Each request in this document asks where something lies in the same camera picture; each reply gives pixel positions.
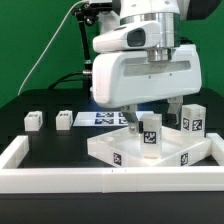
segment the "white robot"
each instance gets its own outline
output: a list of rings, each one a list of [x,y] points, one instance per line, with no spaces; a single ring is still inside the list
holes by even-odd
[[[168,113],[178,117],[182,96],[201,88],[196,47],[180,45],[179,24],[189,14],[190,0],[89,3],[93,7],[113,3],[119,14],[101,17],[103,32],[110,31],[93,40],[94,50],[101,53],[93,64],[93,94],[98,105],[121,107],[133,134],[141,132],[135,115],[139,103],[168,99]]]

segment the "black and white pattern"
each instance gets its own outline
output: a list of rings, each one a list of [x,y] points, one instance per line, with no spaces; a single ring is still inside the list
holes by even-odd
[[[114,152],[114,164],[122,166],[122,157],[120,154]]]
[[[99,112],[96,114],[96,117],[114,117],[112,112]]]
[[[125,119],[119,119],[119,124],[128,124],[128,122]]]
[[[124,117],[124,115],[121,113],[121,112],[119,112],[119,117]]]
[[[157,142],[156,142],[156,132],[145,131],[144,132],[144,143],[146,143],[146,144],[157,144]]]
[[[201,131],[202,130],[202,119],[193,120],[192,131]]]
[[[190,129],[190,121],[187,118],[183,118],[183,129],[188,130]]]
[[[183,154],[180,160],[181,166],[188,164],[188,153]]]
[[[96,119],[95,120],[95,124],[101,124],[101,125],[103,125],[103,124],[114,124],[114,119]]]

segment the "white box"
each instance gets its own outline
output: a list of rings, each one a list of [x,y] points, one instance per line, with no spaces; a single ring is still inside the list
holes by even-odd
[[[39,131],[43,124],[41,111],[29,112],[24,118],[25,131]]]
[[[57,130],[70,130],[73,123],[72,111],[65,110],[60,111],[56,117],[56,129]]]
[[[206,108],[197,104],[182,106],[181,132],[189,136],[204,137]]]
[[[146,158],[158,158],[162,151],[162,115],[143,114],[143,133],[140,137],[140,149]]]

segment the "green screen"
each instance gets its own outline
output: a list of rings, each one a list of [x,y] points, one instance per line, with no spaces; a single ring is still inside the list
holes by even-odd
[[[20,85],[48,44],[70,7],[72,0],[0,1],[0,106],[17,96]],[[197,46],[203,86],[224,95],[222,50],[224,3],[206,20],[184,21],[181,35]],[[97,25],[86,28],[91,46]],[[58,78],[82,71],[84,57],[75,17],[69,16],[58,37],[28,80],[24,91],[46,89]],[[80,88],[79,82],[63,88]]]

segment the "black table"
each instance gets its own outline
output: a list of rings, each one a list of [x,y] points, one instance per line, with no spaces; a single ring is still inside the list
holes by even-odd
[[[186,96],[184,104],[207,108],[206,132],[224,137],[224,98],[209,89]],[[168,104],[142,104],[139,110],[162,113]],[[86,89],[32,90],[0,109],[0,152],[17,135],[29,135],[30,152],[19,168],[107,167],[87,155],[87,138],[116,127],[76,127],[56,131],[55,117],[61,110],[102,111]],[[26,133],[24,117],[42,111],[40,132]],[[216,165],[209,157],[196,165]],[[0,195],[0,223],[223,223],[224,192],[148,192],[113,194]]]

